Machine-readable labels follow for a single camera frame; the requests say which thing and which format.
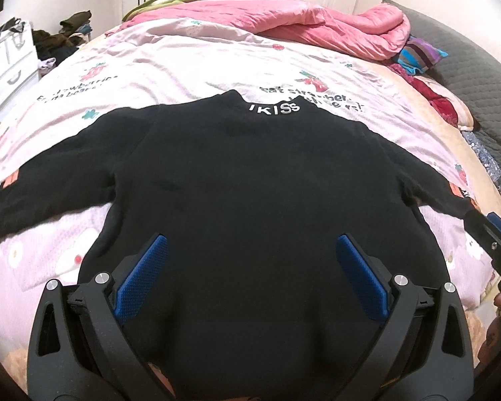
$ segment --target striped pillow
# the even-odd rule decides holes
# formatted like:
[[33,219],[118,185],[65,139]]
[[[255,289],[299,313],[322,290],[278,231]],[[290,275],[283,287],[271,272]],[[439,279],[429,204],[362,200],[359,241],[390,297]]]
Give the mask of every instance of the striped pillow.
[[404,48],[392,60],[399,63],[410,75],[415,75],[425,73],[447,56],[445,51],[410,35]]

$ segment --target green clothing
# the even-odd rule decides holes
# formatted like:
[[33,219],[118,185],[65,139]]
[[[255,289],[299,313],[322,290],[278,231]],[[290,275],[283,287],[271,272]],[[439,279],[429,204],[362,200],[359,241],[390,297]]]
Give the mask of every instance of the green clothing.
[[137,6],[136,8],[129,11],[126,15],[123,16],[122,21],[130,21],[134,16],[139,15],[140,13],[147,12],[149,10],[160,9],[162,7],[174,6],[181,3],[190,3],[192,1],[198,0],[148,0],[143,4]]

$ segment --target silver screw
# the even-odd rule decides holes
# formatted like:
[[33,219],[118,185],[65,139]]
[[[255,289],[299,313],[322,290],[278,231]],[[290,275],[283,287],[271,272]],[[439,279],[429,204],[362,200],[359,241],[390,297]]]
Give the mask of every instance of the silver screw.
[[52,291],[56,288],[57,288],[57,280],[56,279],[52,279],[52,280],[48,281],[48,283],[46,284],[46,289],[48,289],[48,291]]
[[110,279],[110,275],[107,273],[98,273],[97,277],[95,277],[95,282],[99,284],[106,283]]
[[444,288],[446,289],[447,292],[455,292],[456,291],[456,286],[454,286],[451,282],[447,282],[444,285]]
[[397,285],[401,286],[405,286],[408,283],[408,279],[402,274],[396,275],[396,277],[394,277],[393,280],[396,282]]

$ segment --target pink comforter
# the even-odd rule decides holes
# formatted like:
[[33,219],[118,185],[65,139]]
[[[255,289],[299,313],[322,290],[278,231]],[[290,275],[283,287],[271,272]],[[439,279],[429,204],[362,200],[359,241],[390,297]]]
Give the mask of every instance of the pink comforter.
[[136,15],[118,31],[154,19],[192,18],[231,25],[254,34],[317,45],[341,53],[386,60],[410,34],[398,8],[381,4],[360,15],[345,15],[300,0],[204,0]]

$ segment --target black sweatshirt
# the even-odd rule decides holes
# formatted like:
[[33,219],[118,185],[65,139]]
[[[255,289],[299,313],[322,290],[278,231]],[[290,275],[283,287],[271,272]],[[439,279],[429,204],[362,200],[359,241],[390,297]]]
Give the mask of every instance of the black sweatshirt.
[[79,282],[167,237],[169,262],[125,332],[182,400],[329,396],[377,330],[336,238],[350,232],[392,274],[437,288],[449,276],[416,201],[473,209],[362,123],[229,91],[118,109],[36,156],[0,188],[0,237],[109,201]]

